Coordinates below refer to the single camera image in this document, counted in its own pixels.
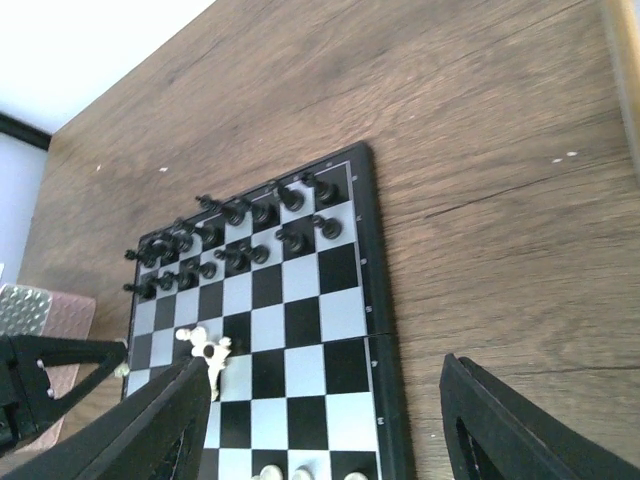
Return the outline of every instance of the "chess piece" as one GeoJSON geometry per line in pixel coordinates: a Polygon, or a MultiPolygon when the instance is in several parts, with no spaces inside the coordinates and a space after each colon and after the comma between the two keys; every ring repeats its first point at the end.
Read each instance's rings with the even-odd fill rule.
{"type": "Polygon", "coordinates": [[[125,292],[132,292],[135,295],[138,295],[140,298],[144,298],[145,300],[150,300],[156,296],[156,289],[149,282],[143,283],[142,285],[125,283],[122,286],[122,289],[125,292]]]}
{"type": "Polygon", "coordinates": [[[218,260],[224,260],[234,270],[242,270],[247,264],[247,258],[237,250],[216,250],[213,256],[218,260]]]}
{"type": "Polygon", "coordinates": [[[158,257],[154,256],[146,246],[142,246],[137,252],[135,250],[127,250],[124,252],[124,258],[127,260],[137,260],[147,268],[153,268],[158,257]]]}
{"type": "Polygon", "coordinates": [[[304,205],[304,195],[299,190],[285,187],[277,180],[269,183],[269,188],[273,195],[284,205],[284,208],[290,212],[297,212],[304,205]]]}
{"type": "Polygon", "coordinates": [[[246,243],[241,243],[238,249],[259,265],[265,263],[269,259],[269,249],[264,245],[251,247],[246,243]]]}
{"type": "Polygon", "coordinates": [[[293,472],[291,480],[313,480],[313,475],[306,468],[299,468],[293,472]]]}
{"type": "Polygon", "coordinates": [[[300,179],[306,187],[313,187],[315,197],[323,205],[331,205],[338,197],[338,186],[318,180],[311,172],[305,172],[300,179]]]}
{"type": "Polygon", "coordinates": [[[300,253],[304,250],[307,241],[300,232],[284,230],[281,228],[275,233],[276,240],[283,242],[293,253],[300,253]]]}
{"type": "Polygon", "coordinates": [[[311,218],[313,225],[320,228],[322,236],[329,240],[335,240],[342,233],[342,225],[335,218],[324,218],[322,215],[314,215],[311,218]]]}
{"type": "Polygon", "coordinates": [[[244,220],[244,211],[230,205],[223,205],[220,200],[214,200],[209,195],[196,197],[200,206],[205,210],[210,210],[214,215],[220,213],[229,225],[237,227],[244,220]]]}
{"type": "Polygon", "coordinates": [[[284,480],[284,475],[277,465],[267,465],[260,470],[260,475],[255,475],[251,480],[284,480]]]}
{"type": "Polygon", "coordinates": [[[173,246],[180,253],[186,253],[193,246],[193,237],[187,232],[159,232],[156,236],[159,240],[164,240],[173,246]]]}
{"type": "Polygon", "coordinates": [[[251,211],[251,218],[256,225],[264,225],[275,216],[273,205],[270,203],[250,202],[245,197],[234,197],[233,201],[245,211],[251,211]]]}
{"type": "Polygon", "coordinates": [[[222,231],[219,228],[213,226],[197,227],[195,223],[188,222],[182,217],[178,217],[173,222],[174,228],[185,231],[189,235],[194,233],[198,235],[204,243],[217,243],[221,236],[222,231]]]}

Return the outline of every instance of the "wood grain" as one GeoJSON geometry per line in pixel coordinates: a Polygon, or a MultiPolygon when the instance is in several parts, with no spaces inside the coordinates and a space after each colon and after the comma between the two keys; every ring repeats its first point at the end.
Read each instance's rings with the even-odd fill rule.
{"type": "Polygon", "coordinates": [[[595,2],[218,0],[54,136],[21,281],[122,337],[142,233],[363,138],[419,478],[451,478],[447,352],[640,465],[640,194],[595,2]]]}

